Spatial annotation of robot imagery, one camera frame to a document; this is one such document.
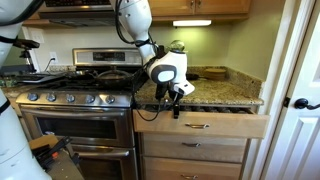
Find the stainless steel stove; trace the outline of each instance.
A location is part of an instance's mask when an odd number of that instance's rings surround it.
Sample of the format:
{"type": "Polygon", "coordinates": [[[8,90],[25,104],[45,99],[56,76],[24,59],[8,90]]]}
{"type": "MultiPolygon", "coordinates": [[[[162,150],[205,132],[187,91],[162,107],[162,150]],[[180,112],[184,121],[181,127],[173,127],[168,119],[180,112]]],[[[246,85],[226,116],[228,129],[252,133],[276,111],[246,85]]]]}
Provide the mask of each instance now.
{"type": "MultiPolygon", "coordinates": [[[[137,49],[74,49],[76,69],[106,71],[110,66],[134,73],[142,67],[137,49]]],[[[138,179],[132,122],[132,93],[147,77],[120,89],[94,79],[62,79],[17,98],[32,138],[70,136],[85,179],[138,179]]]]}

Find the door handle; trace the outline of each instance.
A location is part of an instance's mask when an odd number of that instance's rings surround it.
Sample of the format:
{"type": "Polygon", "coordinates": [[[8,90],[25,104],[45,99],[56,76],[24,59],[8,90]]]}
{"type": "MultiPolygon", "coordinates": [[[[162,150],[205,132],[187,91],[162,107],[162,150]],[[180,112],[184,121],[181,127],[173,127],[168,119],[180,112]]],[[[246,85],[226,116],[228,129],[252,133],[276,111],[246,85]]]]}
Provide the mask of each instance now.
{"type": "Polygon", "coordinates": [[[304,108],[307,108],[309,110],[314,110],[314,109],[317,109],[320,107],[320,104],[316,105],[316,106],[311,106],[311,105],[308,105],[308,100],[305,99],[305,98],[301,98],[301,99],[298,99],[295,103],[294,103],[294,107],[296,109],[304,109],[304,108]]]}

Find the drawer handle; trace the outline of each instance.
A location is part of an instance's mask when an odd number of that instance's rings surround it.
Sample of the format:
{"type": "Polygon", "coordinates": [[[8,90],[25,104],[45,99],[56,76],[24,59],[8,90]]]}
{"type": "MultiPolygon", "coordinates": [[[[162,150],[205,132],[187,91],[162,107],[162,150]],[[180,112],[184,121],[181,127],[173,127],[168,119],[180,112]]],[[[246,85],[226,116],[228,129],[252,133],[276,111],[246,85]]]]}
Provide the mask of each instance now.
{"type": "Polygon", "coordinates": [[[207,128],[207,127],[210,127],[210,125],[209,124],[199,124],[199,125],[197,125],[197,124],[189,124],[189,123],[187,123],[187,124],[185,124],[186,126],[189,126],[189,127],[191,127],[191,128],[194,128],[194,129],[205,129],[205,128],[207,128]]]}
{"type": "Polygon", "coordinates": [[[181,177],[183,177],[184,179],[197,179],[197,178],[198,178],[197,175],[194,175],[194,176],[186,176],[186,175],[183,175],[183,174],[181,174],[181,177]]]}
{"type": "Polygon", "coordinates": [[[201,143],[181,143],[181,144],[188,147],[199,147],[201,145],[201,143]]]}

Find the cable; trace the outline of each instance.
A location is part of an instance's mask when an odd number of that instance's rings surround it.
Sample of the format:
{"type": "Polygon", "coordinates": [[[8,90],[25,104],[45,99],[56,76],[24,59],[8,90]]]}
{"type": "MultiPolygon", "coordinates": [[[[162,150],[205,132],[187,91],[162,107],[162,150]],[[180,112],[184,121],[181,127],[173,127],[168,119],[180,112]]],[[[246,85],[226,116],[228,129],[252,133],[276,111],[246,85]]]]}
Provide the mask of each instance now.
{"type": "Polygon", "coordinates": [[[47,67],[44,69],[44,71],[47,71],[47,69],[48,69],[51,61],[55,61],[55,60],[56,60],[55,58],[51,58],[51,59],[49,60],[48,64],[47,64],[47,67]]]}

